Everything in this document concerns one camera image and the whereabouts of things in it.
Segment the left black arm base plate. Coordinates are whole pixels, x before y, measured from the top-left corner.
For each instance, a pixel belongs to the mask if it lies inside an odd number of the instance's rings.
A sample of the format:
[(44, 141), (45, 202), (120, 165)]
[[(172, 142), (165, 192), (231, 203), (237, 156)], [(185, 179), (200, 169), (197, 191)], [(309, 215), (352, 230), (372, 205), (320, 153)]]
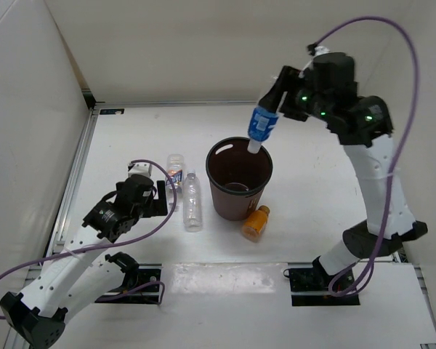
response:
[[(138, 268), (137, 277), (133, 282), (124, 283), (120, 287), (110, 290), (95, 302), (102, 304), (158, 305), (162, 292), (162, 287), (158, 283), (161, 280), (161, 271), (162, 264), (141, 265)], [(155, 282), (156, 284), (146, 286), (133, 294), (113, 300), (113, 297), (116, 295), (125, 294), (129, 290), (149, 282)]]

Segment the orange juice bottle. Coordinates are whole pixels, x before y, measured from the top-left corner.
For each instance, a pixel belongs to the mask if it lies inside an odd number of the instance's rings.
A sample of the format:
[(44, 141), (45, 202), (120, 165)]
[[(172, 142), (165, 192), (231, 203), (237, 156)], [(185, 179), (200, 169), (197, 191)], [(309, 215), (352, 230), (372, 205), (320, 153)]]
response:
[(258, 242), (267, 225), (270, 208), (261, 205), (257, 210), (252, 212), (241, 228), (241, 233), (250, 241)]

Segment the clear unlabelled plastic bottle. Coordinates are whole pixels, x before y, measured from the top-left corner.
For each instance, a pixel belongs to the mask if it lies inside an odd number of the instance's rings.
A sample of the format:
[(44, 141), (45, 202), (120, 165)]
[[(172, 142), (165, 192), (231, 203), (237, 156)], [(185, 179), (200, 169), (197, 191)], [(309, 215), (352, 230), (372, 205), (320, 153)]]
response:
[(194, 170), (183, 183), (183, 223), (189, 232), (200, 231), (203, 226), (201, 184)]

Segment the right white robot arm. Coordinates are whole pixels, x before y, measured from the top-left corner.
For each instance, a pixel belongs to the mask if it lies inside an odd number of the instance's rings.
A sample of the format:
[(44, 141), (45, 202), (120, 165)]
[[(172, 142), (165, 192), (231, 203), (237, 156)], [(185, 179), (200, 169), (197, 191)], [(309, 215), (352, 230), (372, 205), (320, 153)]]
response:
[(296, 121), (314, 117), (325, 122), (352, 164), (366, 209), (366, 220), (345, 230), (339, 243), (313, 261), (316, 288), (331, 289), (363, 259), (371, 272), (377, 257), (427, 233), (427, 224), (411, 212), (395, 171), (403, 146), (392, 138), (387, 104), (358, 94), (352, 57), (331, 52), (314, 57), (303, 70), (283, 66), (252, 115), (252, 125), (269, 120), (266, 130), (253, 136), (258, 143), (269, 137), (278, 113)]

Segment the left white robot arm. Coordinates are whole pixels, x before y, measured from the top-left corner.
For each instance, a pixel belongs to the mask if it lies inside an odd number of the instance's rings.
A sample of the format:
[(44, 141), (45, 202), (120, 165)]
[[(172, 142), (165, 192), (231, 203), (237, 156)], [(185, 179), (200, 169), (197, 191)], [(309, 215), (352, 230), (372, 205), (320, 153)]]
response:
[(133, 174), (103, 196), (83, 219), (65, 250), (18, 293), (7, 292), (0, 307), (7, 323), (32, 347), (50, 348), (86, 306), (114, 289), (129, 291), (139, 281), (139, 263), (109, 247), (142, 218), (168, 214), (165, 183)]

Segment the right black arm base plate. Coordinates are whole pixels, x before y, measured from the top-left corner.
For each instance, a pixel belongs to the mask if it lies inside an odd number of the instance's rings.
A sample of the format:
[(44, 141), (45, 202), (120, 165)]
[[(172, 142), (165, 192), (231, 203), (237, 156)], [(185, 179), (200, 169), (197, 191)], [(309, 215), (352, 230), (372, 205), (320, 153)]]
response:
[(328, 283), (314, 274), (313, 268), (287, 268), (283, 275), (289, 280), (293, 307), (358, 306), (359, 296), (333, 297)]

